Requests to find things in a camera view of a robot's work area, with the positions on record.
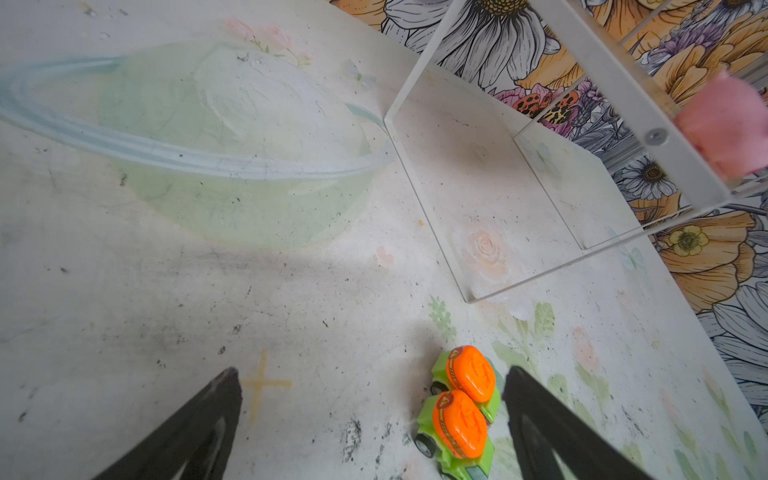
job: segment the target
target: flower center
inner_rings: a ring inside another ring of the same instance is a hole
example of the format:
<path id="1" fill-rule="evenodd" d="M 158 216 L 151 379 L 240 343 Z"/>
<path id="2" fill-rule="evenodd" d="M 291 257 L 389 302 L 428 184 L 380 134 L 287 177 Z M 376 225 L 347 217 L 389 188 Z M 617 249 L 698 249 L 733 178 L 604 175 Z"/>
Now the flower center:
<path id="1" fill-rule="evenodd" d="M 664 170 L 661 170 L 661 167 L 659 167 L 656 162 L 649 164 L 645 170 L 643 170 L 643 178 L 652 184 L 662 181 L 666 176 Z"/>
<path id="2" fill-rule="evenodd" d="M 680 245 L 680 248 L 687 252 L 690 252 L 694 248 L 698 247 L 699 243 L 701 243 L 699 234 L 693 232 L 683 232 L 683 234 L 680 235 L 680 239 L 677 241 L 677 244 Z"/>
<path id="3" fill-rule="evenodd" d="M 723 3 L 728 8 L 739 8 L 741 5 L 750 3 L 750 0 L 725 0 Z"/>
<path id="4" fill-rule="evenodd" d="M 488 238 L 481 238 L 478 242 L 478 251 L 482 255 L 491 256 L 496 254 L 496 246 Z"/>
<path id="5" fill-rule="evenodd" d="M 480 8 L 490 13 L 501 17 L 503 15 L 510 15 L 521 11 L 523 8 L 528 7 L 526 0 L 476 0 Z M 731 0 L 733 2 L 741 2 L 743 0 Z"/>

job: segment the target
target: floral wallpaper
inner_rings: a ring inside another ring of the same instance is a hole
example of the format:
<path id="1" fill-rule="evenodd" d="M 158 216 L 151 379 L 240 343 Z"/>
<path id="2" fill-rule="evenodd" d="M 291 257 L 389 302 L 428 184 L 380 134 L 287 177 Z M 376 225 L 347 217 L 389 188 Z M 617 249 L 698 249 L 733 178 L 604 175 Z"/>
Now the floral wallpaper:
<path id="1" fill-rule="evenodd" d="M 581 0 L 617 40 L 661 0 Z M 331 0 L 421 52 L 451 0 Z M 714 73 L 768 51 L 767 0 L 675 0 L 625 46 L 680 105 Z M 434 62 L 534 117 L 584 72 L 525 0 L 467 0 Z M 540 122 L 598 156 L 631 133 L 597 85 L 578 85 Z M 648 156 L 614 174 L 641 223 L 673 214 L 680 192 Z M 768 431 L 768 194 L 651 237 Z"/>

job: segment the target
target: toy car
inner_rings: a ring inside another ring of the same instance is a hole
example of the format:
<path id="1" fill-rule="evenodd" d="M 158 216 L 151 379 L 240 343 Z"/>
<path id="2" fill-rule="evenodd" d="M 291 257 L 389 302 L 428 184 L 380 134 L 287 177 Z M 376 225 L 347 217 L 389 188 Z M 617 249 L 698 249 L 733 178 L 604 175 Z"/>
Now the toy car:
<path id="1" fill-rule="evenodd" d="M 459 346 L 437 358 L 432 367 L 429 392 L 439 395 L 450 389 L 462 390 L 469 395 L 489 425 L 496 420 L 502 394 L 496 388 L 493 365 L 474 346 Z"/>
<path id="2" fill-rule="evenodd" d="M 462 390 L 427 398 L 417 419 L 416 448 L 437 455 L 444 480 L 488 480 L 494 446 L 475 402 Z"/>

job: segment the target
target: yellow cross mark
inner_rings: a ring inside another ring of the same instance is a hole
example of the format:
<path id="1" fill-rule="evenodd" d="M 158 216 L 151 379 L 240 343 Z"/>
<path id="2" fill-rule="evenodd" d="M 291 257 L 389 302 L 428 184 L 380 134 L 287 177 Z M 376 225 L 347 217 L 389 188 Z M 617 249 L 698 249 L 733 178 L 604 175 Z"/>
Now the yellow cross mark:
<path id="1" fill-rule="evenodd" d="M 261 403 L 261 389 L 265 386 L 281 386 L 285 389 L 289 389 L 293 382 L 283 379 L 265 379 L 264 373 L 266 372 L 266 349 L 261 351 L 261 361 L 259 362 L 259 372 L 256 374 L 255 379 L 240 380 L 240 384 L 243 387 L 253 388 L 256 390 L 253 395 L 253 402 L 250 405 L 250 417 L 248 422 L 252 425 L 256 421 L 257 415 L 259 415 L 259 405 Z"/>

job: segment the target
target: dirt stain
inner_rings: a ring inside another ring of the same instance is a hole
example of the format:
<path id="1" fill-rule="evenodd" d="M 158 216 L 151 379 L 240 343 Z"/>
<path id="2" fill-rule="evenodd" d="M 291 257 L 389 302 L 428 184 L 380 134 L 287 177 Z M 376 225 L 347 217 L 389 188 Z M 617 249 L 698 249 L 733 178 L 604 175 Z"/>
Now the dirt stain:
<path id="1" fill-rule="evenodd" d="M 384 453 L 384 445 L 379 445 L 379 455 L 376 457 L 376 470 L 379 469 L 379 464 L 382 461 L 382 453 Z"/>
<path id="2" fill-rule="evenodd" d="M 357 449 L 360 447 L 362 441 L 362 428 L 360 427 L 360 421 L 354 418 L 350 419 L 346 423 L 341 434 L 342 448 L 342 462 L 347 463 L 354 460 L 353 456 Z"/>
<path id="3" fill-rule="evenodd" d="M 627 417 L 627 420 L 629 421 L 629 423 L 632 424 L 635 427 L 635 429 L 640 433 L 640 435 L 644 437 L 645 433 L 643 433 L 640 426 L 637 424 L 637 422 L 634 421 L 632 416 L 629 413 L 627 413 L 627 410 L 623 406 L 621 407 L 621 411 L 624 412 L 624 416 Z"/>

